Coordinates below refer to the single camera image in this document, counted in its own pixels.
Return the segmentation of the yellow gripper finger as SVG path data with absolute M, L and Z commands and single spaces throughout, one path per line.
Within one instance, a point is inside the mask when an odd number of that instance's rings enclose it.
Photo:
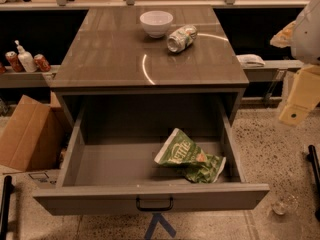
M 293 84 L 279 121 L 297 126 L 320 103 L 320 66 L 305 65 L 293 76 Z
M 282 30 L 280 30 L 271 38 L 270 44 L 278 48 L 290 47 L 295 25 L 295 21 L 292 21 L 288 25 L 286 25 Z

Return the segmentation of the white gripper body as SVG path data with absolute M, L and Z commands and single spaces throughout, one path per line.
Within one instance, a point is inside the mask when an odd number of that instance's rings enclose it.
M 320 64 L 320 0 L 311 0 L 296 18 L 292 56 L 307 64 Z

